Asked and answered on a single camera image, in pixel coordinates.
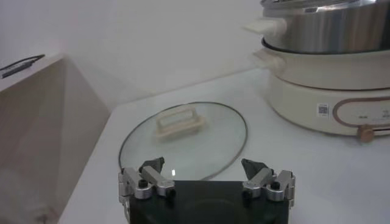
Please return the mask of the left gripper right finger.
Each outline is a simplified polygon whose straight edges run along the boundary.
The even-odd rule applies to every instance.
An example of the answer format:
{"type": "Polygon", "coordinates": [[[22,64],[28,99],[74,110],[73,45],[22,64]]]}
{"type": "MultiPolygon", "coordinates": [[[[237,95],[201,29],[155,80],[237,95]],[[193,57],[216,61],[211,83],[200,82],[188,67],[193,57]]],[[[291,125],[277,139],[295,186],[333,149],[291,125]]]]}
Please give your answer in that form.
{"type": "Polygon", "coordinates": [[[287,201],[292,208],[295,204],[296,176],[290,170],[275,173],[265,163],[242,159],[241,165],[247,181],[243,182],[242,197],[246,203],[265,196],[269,201],[287,201]]]}

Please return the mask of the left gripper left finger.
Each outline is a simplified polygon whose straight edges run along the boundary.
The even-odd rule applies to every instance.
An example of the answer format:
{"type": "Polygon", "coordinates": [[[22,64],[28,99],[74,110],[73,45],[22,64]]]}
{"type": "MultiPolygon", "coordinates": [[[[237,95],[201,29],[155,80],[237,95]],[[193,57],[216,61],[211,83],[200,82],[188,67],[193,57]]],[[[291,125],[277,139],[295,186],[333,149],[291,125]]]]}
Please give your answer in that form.
{"type": "Polygon", "coordinates": [[[175,197],[175,182],[161,175],[164,163],[164,157],[159,157],[145,161],[138,170],[122,168],[118,174],[119,202],[125,205],[131,197],[148,200],[154,194],[164,198],[175,197]]]}

